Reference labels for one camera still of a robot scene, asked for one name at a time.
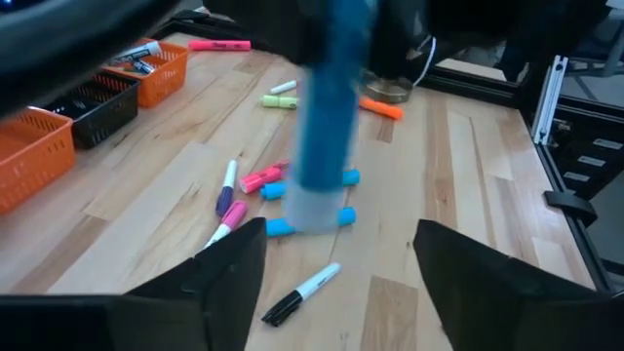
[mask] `white marker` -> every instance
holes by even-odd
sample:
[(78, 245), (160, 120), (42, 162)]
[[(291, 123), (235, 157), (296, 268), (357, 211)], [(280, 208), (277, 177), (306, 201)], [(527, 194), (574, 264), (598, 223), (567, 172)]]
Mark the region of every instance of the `white marker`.
[(282, 85), (279, 85), (279, 86), (271, 89), (269, 91), (269, 93), (272, 94), (272, 95), (278, 95), (280, 93), (287, 92), (290, 89), (294, 89), (294, 88), (296, 88), (296, 80), (292, 80), (290, 82), (287, 82), (287, 83), (284, 83)]
[(162, 52), (163, 51), (160, 48), (160, 45), (158, 45), (157, 41), (149, 42), (145, 45), (141, 45), (136, 48), (131, 48), (119, 55), (116, 55), (115, 57), (111, 58), (106, 64), (117, 65), (117, 64), (122, 64), (126, 62), (132, 62), (134, 60), (144, 58), (146, 56), (158, 55)]
[(318, 289), (333, 278), (333, 276), (338, 274), (340, 268), (340, 264), (335, 262), (323, 268), (323, 270), (315, 274), (314, 277), (308, 279), (298, 286), (297, 289), (282, 298), (280, 302), (266, 312), (264, 317), (262, 317), (262, 321), (273, 327), (279, 327), (292, 312), (299, 308), (301, 302), (312, 296)]

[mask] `black marker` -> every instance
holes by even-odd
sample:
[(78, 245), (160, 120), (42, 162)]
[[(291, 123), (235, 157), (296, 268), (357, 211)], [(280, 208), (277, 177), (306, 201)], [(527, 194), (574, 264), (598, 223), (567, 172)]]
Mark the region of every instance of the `black marker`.
[(299, 308), (301, 302), (312, 296), (313, 293), (333, 278), (339, 271), (340, 264), (335, 262), (323, 268), (322, 271), (305, 281), (266, 312), (264, 317), (262, 317), (262, 322), (268, 323), (273, 327), (279, 327), (289, 318), (292, 312)]

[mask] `pink marker cap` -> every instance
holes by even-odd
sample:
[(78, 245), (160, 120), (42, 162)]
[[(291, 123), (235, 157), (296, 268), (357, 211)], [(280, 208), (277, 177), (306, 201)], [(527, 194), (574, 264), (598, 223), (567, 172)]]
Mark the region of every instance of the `pink marker cap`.
[(223, 215), (221, 223), (234, 230), (247, 213), (247, 203), (245, 201), (234, 201), (227, 212)]

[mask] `blue cylinder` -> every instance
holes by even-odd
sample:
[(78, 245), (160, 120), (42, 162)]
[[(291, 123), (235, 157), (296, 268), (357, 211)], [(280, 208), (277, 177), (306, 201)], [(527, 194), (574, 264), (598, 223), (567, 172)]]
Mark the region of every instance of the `blue cylinder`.
[(310, 67), (304, 81), (285, 206), (289, 223), (301, 230), (335, 226), (373, 12), (366, 0), (328, 2), (327, 45), (323, 60)]

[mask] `blue object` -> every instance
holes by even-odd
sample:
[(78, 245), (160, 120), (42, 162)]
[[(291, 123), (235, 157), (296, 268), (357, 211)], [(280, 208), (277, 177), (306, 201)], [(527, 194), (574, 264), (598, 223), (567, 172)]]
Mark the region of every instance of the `blue object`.
[[(342, 174), (342, 186), (351, 186), (360, 182), (360, 171), (351, 170)], [(283, 181), (275, 181), (272, 183), (266, 183), (260, 189), (260, 196), (264, 200), (276, 200), (286, 195), (288, 187)]]
[(264, 200), (276, 200), (286, 194), (287, 186), (283, 181), (266, 183), (260, 188), (260, 196)]
[[(346, 207), (338, 213), (338, 226), (353, 224), (356, 218), (355, 209)], [(266, 221), (266, 235), (269, 238), (291, 235), (294, 233), (296, 233), (296, 229), (289, 226), (284, 218)]]
[(327, 2), (323, 60), (311, 63), (297, 112), (285, 216), (301, 230), (325, 230), (340, 210), (342, 171), (357, 121), (357, 86), (368, 59), (376, 6), (367, 0)]

